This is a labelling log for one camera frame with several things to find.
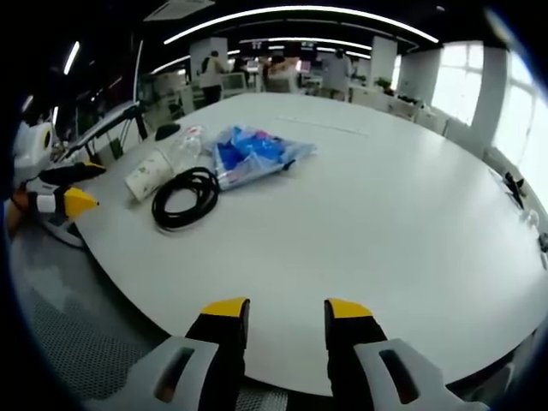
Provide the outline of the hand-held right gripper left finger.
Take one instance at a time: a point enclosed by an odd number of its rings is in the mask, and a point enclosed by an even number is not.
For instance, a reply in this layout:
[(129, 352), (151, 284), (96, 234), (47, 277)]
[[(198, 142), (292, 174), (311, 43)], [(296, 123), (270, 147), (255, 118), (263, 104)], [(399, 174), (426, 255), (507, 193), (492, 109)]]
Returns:
[(89, 410), (234, 410), (245, 373), (250, 300), (215, 301), (128, 371), (124, 386)]

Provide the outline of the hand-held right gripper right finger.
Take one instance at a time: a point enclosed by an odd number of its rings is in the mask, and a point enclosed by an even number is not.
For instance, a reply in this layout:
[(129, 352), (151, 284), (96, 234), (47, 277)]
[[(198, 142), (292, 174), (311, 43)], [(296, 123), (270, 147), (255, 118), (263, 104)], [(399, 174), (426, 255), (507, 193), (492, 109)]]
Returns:
[(389, 339), (359, 303), (325, 300), (325, 346), (335, 410), (488, 409), (452, 393), (438, 367), (402, 339)]

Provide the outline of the person's left hand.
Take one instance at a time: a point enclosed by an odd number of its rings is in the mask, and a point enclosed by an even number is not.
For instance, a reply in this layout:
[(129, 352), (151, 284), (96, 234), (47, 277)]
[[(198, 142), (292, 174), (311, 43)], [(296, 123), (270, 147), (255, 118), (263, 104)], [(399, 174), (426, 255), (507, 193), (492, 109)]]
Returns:
[(7, 231), (11, 239), (15, 237), (22, 225), (36, 221), (36, 198), (35, 192), (28, 192), (24, 188), (13, 192), (6, 213)]

